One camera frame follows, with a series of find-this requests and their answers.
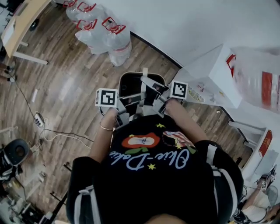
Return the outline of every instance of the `wooden desk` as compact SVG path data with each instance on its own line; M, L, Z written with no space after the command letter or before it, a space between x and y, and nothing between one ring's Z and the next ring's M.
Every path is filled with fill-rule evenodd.
M39 14L50 2L51 0L25 0L23 4L27 4L26 8L20 13L20 15L14 15L11 18L10 22L8 23L1 36L1 39L3 41L7 29L10 26L12 26L13 22L15 21L14 32L9 38L8 42L4 45L7 55L9 57L15 56L44 65L48 63L47 61L20 53L17 51L17 49L20 44L28 46L28 44L23 43L21 41L28 29L30 28L30 26L32 25L32 23L34 22L34 20L39 16Z

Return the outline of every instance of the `table leg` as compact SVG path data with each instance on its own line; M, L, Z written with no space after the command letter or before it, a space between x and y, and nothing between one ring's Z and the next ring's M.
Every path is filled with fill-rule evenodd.
M238 122L233 122L233 121L229 121L228 122L229 126L235 127L235 128L239 128L239 129L243 129L246 131L249 131L253 134L256 135L263 135L264 134L264 130L257 128L257 127L252 127L252 126L248 126L242 123L238 123Z
M28 43L25 43L25 42L21 41L20 44L23 45L24 47L28 47Z
M17 52L17 51L14 53L14 56L18 57L18 58L23 58L23 59L26 59L26 60L29 60L29 61L34 61L34 62L43 64L43 65L48 64L47 61L44 61L44 60L41 60L39 58L35 58L35 57L32 57L32 56L29 56L29 55L26 55L26 54L23 54L23 53L20 53L20 52Z

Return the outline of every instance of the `power strip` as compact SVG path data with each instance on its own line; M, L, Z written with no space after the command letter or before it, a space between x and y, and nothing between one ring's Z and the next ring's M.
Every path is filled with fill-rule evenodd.
M39 112L36 112L35 114L35 123L39 128L44 128L44 118Z

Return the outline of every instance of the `person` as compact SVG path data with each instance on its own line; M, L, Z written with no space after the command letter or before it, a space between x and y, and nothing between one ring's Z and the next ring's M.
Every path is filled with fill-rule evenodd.
M280 204L271 207L266 191L262 191L263 180L257 182L257 188L245 201L242 212L251 222L269 222L276 218L280 212Z
M117 111L108 110L89 156L73 161L66 204L71 223L229 220L242 196L240 169L177 100L167 101L166 112L113 132ZM91 206L80 197L90 189Z
M4 71L6 74L11 74L11 72L14 70L15 62L13 61L10 66L5 65L4 63L0 63L0 70ZM8 81L8 82L15 82L17 80L17 76L13 75L11 77L5 77L3 75L0 75L0 80Z

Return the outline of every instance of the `bracelet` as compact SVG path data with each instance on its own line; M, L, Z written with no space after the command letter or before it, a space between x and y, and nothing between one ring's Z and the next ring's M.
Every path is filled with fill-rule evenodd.
M104 130L106 130L106 131L113 131L113 129L108 129L108 128L103 127L103 126L101 125L101 122L99 123L99 125L100 125L100 127L101 127L102 129L104 129Z

